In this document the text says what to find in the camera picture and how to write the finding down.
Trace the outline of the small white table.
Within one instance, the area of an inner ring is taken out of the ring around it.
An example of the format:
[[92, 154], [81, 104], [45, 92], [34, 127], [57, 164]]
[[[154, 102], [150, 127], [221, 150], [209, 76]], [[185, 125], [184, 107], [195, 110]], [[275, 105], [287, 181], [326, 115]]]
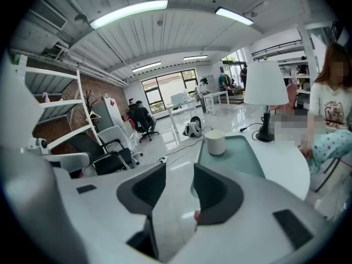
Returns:
[[220, 91], [220, 92], [215, 92], [215, 93], [208, 93], [208, 94], [204, 95], [204, 97], [203, 97], [203, 99], [204, 99], [204, 101], [205, 101], [205, 104], [207, 104], [207, 99], [210, 99], [211, 111], [212, 111], [212, 114], [213, 114], [214, 116], [216, 115], [214, 98], [215, 98], [215, 97], [218, 98], [219, 106], [221, 106], [221, 96], [222, 96], [222, 95], [225, 95], [226, 101], [227, 101], [227, 109], [230, 109], [228, 91]]

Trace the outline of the white black floor machine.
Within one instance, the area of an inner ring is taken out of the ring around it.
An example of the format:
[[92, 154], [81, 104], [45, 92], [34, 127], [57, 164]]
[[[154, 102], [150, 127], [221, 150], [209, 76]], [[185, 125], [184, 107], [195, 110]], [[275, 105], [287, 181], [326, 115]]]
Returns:
[[202, 136], [201, 119], [198, 116], [191, 118], [190, 122], [185, 126], [183, 135], [189, 138], [200, 138]]

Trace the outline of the grey cabinet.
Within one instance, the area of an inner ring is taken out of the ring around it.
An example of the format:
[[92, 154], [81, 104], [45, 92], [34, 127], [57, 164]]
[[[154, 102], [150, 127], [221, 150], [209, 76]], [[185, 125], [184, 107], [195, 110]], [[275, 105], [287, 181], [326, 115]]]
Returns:
[[113, 126], [123, 126], [122, 116], [120, 115], [117, 103], [114, 98], [106, 97], [93, 106], [93, 111], [100, 116], [96, 120], [98, 132]]

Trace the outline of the grey-green tray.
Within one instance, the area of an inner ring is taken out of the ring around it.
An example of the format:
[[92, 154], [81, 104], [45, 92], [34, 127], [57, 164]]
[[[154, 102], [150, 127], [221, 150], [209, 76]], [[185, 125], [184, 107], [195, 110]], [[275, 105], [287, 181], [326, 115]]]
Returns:
[[262, 167], [246, 137], [242, 135], [225, 137], [225, 152], [211, 155], [206, 143], [200, 148], [197, 162], [218, 173], [242, 172], [255, 177], [265, 178]]

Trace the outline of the pink chair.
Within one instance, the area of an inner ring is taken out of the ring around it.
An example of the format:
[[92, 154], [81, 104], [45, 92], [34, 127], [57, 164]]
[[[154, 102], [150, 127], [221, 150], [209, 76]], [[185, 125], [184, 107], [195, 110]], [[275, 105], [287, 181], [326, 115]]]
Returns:
[[289, 111], [294, 109], [296, 102], [296, 94], [297, 94], [297, 84], [291, 83], [287, 86], [287, 94], [289, 102], [287, 104], [282, 104], [278, 106], [270, 106], [269, 109], [271, 111]]

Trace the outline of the white shelf unit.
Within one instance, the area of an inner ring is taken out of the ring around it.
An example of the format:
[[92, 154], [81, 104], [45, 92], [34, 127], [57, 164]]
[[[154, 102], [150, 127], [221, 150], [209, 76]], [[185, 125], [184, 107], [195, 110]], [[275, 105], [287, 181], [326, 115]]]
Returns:
[[80, 133], [86, 133], [99, 145], [81, 85], [80, 72], [67, 74], [27, 65], [27, 56], [16, 57], [12, 68], [43, 108], [32, 136], [47, 144], [49, 151], [62, 150]]

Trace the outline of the cream ceramic mug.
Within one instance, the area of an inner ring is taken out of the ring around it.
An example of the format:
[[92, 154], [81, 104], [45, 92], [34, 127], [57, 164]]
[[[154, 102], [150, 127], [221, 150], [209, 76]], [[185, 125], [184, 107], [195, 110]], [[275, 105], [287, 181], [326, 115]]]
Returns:
[[226, 150], [225, 133], [221, 130], [211, 130], [205, 134], [207, 150], [214, 156], [222, 155]]

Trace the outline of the long white table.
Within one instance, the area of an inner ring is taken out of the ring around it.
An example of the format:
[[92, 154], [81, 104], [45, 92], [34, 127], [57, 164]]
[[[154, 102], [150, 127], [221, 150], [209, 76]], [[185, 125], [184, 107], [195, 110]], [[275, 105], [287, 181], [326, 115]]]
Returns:
[[168, 115], [171, 120], [172, 130], [173, 130], [173, 134], [175, 135], [175, 139], [176, 139], [177, 143], [180, 145], [180, 136], [179, 136], [177, 124], [174, 119], [174, 115], [188, 111], [190, 113], [191, 117], [195, 116], [196, 115], [196, 101], [189, 100], [189, 101], [186, 101], [183, 103], [173, 104], [172, 106], [166, 107], [166, 111], [168, 112]]

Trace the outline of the round white side table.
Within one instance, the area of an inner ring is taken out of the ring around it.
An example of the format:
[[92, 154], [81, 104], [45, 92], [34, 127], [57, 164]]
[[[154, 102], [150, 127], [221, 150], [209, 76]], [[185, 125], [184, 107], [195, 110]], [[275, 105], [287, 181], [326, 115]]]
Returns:
[[[305, 200], [310, 186], [310, 171], [306, 160], [293, 142], [253, 140], [251, 133], [232, 132], [225, 136], [242, 135], [252, 147], [265, 174], [301, 200]], [[233, 173], [220, 173], [231, 176]]]

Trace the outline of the white office chair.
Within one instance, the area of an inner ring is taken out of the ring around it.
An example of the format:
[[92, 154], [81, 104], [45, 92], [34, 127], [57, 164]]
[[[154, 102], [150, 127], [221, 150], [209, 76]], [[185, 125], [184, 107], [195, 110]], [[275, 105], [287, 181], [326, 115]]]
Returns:
[[105, 145], [107, 151], [119, 152], [122, 149], [129, 149], [133, 164], [140, 164], [136, 157], [143, 156], [144, 154], [136, 149], [137, 139], [135, 131], [132, 130], [126, 134], [121, 127], [115, 125], [99, 132], [97, 135], [101, 142]]

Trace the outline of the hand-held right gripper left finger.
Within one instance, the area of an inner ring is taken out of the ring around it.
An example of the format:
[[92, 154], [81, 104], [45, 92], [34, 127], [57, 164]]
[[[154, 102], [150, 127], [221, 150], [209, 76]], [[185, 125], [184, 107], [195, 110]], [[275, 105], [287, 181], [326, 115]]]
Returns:
[[134, 214], [144, 215], [144, 227], [126, 243], [137, 251], [159, 259], [153, 226], [152, 211], [166, 186], [166, 164], [158, 163], [137, 176], [123, 182], [117, 188], [117, 198]]

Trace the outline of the black mesh chair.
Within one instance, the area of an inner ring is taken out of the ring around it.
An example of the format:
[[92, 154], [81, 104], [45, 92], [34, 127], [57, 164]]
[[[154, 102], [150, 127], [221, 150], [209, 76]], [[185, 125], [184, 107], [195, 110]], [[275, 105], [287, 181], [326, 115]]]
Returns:
[[[80, 133], [71, 137], [68, 142], [79, 152], [85, 152], [89, 155], [91, 165], [93, 165], [97, 175], [128, 170], [133, 163], [130, 150], [124, 147], [119, 139], [99, 145], [87, 133]], [[119, 151], [108, 150], [108, 147], [113, 143], [119, 144], [122, 149]]]

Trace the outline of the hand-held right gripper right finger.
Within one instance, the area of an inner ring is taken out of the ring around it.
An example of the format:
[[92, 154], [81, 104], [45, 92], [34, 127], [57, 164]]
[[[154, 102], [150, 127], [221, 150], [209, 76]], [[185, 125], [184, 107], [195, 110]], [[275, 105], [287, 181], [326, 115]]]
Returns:
[[201, 226], [223, 224], [241, 208], [241, 186], [199, 163], [194, 164], [193, 188], [200, 202], [197, 223]]

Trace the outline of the ceiling air vent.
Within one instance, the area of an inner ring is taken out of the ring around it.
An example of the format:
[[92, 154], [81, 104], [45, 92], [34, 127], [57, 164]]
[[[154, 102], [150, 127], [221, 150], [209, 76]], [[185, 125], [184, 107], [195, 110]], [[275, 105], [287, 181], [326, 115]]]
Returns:
[[62, 30], [67, 19], [56, 11], [50, 4], [44, 0], [35, 0], [29, 9], [29, 12], [49, 23], [58, 30]]

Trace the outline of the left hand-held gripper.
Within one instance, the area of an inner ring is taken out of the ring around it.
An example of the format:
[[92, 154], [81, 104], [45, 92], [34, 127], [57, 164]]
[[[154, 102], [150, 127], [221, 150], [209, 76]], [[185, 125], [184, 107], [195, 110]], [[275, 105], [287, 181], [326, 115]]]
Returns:
[[45, 155], [51, 166], [63, 168], [68, 173], [81, 171], [90, 165], [90, 155], [86, 152], [63, 155]]

